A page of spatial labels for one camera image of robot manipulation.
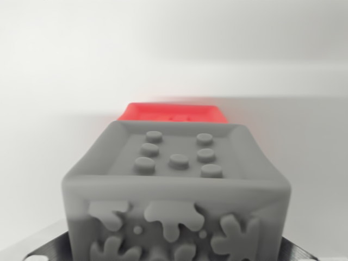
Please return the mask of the black-tipped silver gripper left finger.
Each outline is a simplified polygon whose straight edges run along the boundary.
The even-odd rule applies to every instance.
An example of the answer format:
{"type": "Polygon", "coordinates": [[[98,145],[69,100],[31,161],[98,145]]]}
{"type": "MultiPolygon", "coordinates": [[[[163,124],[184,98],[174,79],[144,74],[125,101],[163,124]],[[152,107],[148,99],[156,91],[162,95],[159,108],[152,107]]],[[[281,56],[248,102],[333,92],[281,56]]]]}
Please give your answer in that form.
{"type": "Polygon", "coordinates": [[[1,250],[1,260],[25,260],[42,255],[49,260],[72,260],[67,222],[61,219],[1,250]]]}

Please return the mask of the black-tipped silver gripper right finger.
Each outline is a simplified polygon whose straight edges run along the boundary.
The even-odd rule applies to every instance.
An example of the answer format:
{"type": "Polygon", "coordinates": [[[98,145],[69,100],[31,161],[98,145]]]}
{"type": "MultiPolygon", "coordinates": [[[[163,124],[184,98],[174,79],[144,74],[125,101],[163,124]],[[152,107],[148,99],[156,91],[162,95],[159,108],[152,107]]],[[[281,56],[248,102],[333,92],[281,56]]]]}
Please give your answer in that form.
{"type": "Polygon", "coordinates": [[[347,223],[287,222],[281,260],[347,260],[347,223]]]}

